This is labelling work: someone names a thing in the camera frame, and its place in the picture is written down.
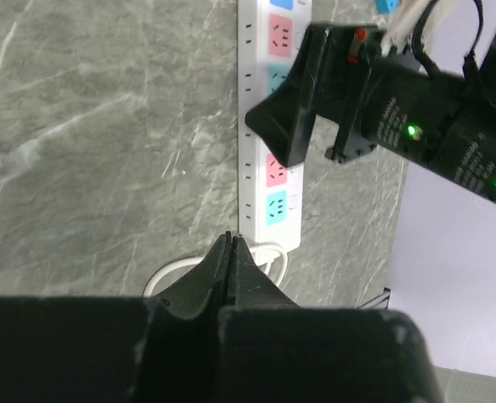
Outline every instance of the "white cable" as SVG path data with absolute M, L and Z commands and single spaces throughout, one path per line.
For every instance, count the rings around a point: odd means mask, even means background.
M 249 248 L 249 251 L 251 254 L 254 254 L 256 252 L 263 252 L 263 251 L 274 251 L 281 256 L 281 270 L 279 271 L 279 275 L 277 280 L 275 281 L 275 284 L 279 287 L 281 284 L 281 281 L 283 281 L 283 278 L 285 277 L 285 274 L 287 273 L 287 266 L 289 265 L 289 256 L 287 254 L 287 251 L 279 246 L 276 243 L 260 243 L 258 245 L 252 246 Z M 156 288 L 156 285 L 168 274 L 173 273 L 175 270 L 182 269 L 183 267 L 188 267 L 188 266 L 196 266 L 198 265 L 205 256 L 197 256 L 195 258 L 187 258 L 187 259 L 180 259 L 177 260 L 173 263 L 169 263 L 164 267 L 161 267 L 154 273 L 149 281 L 147 281 L 147 285 L 144 288 L 144 293 L 143 297 L 149 297 L 153 295 L 154 288 Z M 266 263 L 264 266 L 263 272 L 268 275 L 270 272 L 270 268 L 272 267 L 273 260 L 269 261 Z
M 382 55 L 387 56 L 391 46 L 395 45 L 399 50 L 404 48 L 408 38 L 412 34 L 417 21 L 430 0 L 401 0 L 394 14 L 391 15 L 388 30 L 386 31 L 380 47 Z M 441 0 L 427 22 L 423 43 L 429 44 L 431 37 L 437 27 L 446 19 L 451 11 L 457 6 L 459 0 Z

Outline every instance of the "white wall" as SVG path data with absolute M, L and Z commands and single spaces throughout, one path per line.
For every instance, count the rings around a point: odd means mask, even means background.
M 496 0 L 483 0 L 486 55 L 496 30 Z M 461 0 L 436 32 L 431 55 L 462 72 L 477 27 Z M 434 365 L 496 377 L 496 206 L 410 165 L 389 268 L 390 307 L 408 313 Z

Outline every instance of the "pink outlet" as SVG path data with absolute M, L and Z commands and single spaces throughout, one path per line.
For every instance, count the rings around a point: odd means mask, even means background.
M 292 19 L 270 14 L 269 50 L 271 55 L 292 56 Z
M 287 182 L 287 169 L 269 154 L 266 157 L 266 187 L 283 185 Z

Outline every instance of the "cable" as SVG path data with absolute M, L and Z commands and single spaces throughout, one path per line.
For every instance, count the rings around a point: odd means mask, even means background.
M 440 68 L 436 65 L 436 63 L 429 57 L 429 55 L 425 52 L 425 45 L 422 42 L 423 30 L 425 29 L 426 22 L 431 16 L 432 10 L 434 7 L 440 2 L 440 0 L 431 0 L 423 14 L 421 14 L 419 20 L 417 21 L 417 25 L 414 28 L 414 33 L 412 34 L 411 48 L 414 52 L 415 59 L 425 67 L 426 72 L 429 76 L 435 76 L 440 73 Z M 484 16 L 483 16 L 483 1 L 482 0 L 473 0 L 475 6 L 478 11 L 479 25 L 477 35 L 475 36 L 475 40 L 473 41 L 472 48 L 464 57 L 464 76 L 468 82 L 471 84 L 476 84 L 478 80 L 480 80 L 478 76 L 478 66 L 475 61 L 475 49 L 477 48 L 478 41 L 481 38 L 481 34 L 483 33 L 484 26 Z
M 281 270 L 279 271 L 279 275 L 277 280 L 275 281 L 275 284 L 279 287 L 281 285 L 281 282 L 283 281 L 283 278 L 285 277 L 285 274 L 287 273 L 287 266 L 289 265 L 289 255 L 287 254 L 287 251 L 279 246 L 276 243 L 260 243 L 258 245 L 255 245 L 249 249 L 249 251 L 254 254 L 256 252 L 263 252 L 263 251 L 274 251 L 281 256 Z M 149 281 L 147 281 L 147 285 L 144 288 L 144 293 L 143 297 L 149 297 L 153 295 L 154 288 L 156 288 L 156 285 L 168 274 L 173 273 L 174 271 L 178 269 L 182 269 L 183 267 L 188 267 L 188 266 L 195 266 L 198 265 L 205 256 L 197 256 L 195 258 L 187 258 L 187 259 L 180 259 L 177 260 L 173 263 L 169 263 L 165 265 L 164 267 L 161 267 L 154 273 Z M 272 261 L 269 261 L 266 263 L 264 266 L 263 272 L 268 275 L 270 272 L 270 269 L 272 267 Z
M 387 56 L 393 46 L 403 49 L 410 34 L 430 0 L 401 0 L 389 27 L 380 41 L 382 55 Z

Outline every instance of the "electrical outlet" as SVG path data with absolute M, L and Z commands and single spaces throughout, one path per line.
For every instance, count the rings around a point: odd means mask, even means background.
M 268 94 L 273 94 L 289 75 L 290 67 L 287 65 L 268 64 Z
M 270 4 L 284 8 L 285 10 L 292 10 L 294 6 L 294 0 L 270 0 Z
M 287 191 L 276 191 L 266 197 L 266 225 L 285 220 L 287 214 Z
M 269 54 L 281 57 L 292 56 L 292 19 L 270 14 Z
M 266 157 L 266 187 L 287 183 L 287 169 L 278 162 L 273 154 Z
M 304 165 L 274 163 L 246 112 L 276 91 L 298 55 L 311 0 L 238 0 L 238 231 L 249 245 L 300 246 Z M 253 254 L 266 264 L 278 254 Z

